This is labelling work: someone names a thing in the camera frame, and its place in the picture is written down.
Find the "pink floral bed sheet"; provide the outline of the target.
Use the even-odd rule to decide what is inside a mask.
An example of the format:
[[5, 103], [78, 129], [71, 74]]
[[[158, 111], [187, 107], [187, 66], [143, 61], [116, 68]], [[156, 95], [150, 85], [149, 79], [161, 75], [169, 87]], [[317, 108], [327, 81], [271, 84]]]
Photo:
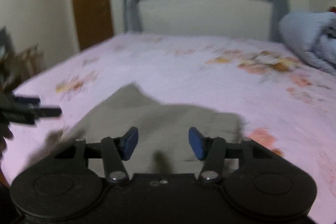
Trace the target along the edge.
[[241, 120], [251, 138], [309, 173], [318, 193], [310, 217], [335, 223], [335, 77], [285, 46], [206, 36], [119, 35], [31, 78], [15, 91], [62, 108], [58, 119], [14, 124], [1, 169], [28, 167], [50, 131], [69, 132], [127, 85], [164, 105], [193, 105]]

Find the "light blue rolled duvet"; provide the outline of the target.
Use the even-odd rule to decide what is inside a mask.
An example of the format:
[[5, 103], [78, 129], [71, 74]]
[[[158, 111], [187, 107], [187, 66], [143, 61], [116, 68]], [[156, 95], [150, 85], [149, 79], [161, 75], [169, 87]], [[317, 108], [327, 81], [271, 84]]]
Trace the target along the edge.
[[291, 12], [278, 28], [284, 44], [302, 62], [335, 75], [334, 12]]

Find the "grey pants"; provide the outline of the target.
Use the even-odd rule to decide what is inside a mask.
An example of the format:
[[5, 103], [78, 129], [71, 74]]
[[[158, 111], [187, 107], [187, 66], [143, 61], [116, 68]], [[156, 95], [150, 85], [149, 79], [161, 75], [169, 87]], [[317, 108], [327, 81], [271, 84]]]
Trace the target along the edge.
[[122, 136], [131, 127], [138, 128], [139, 140], [131, 159], [125, 163], [130, 175], [199, 173], [202, 163], [189, 145], [191, 127], [229, 143], [237, 143], [242, 138], [241, 120], [234, 113], [218, 113], [193, 105], [164, 105], [130, 84], [94, 107], [69, 132], [50, 131], [27, 165], [34, 165], [78, 138], [98, 143], [105, 137]]

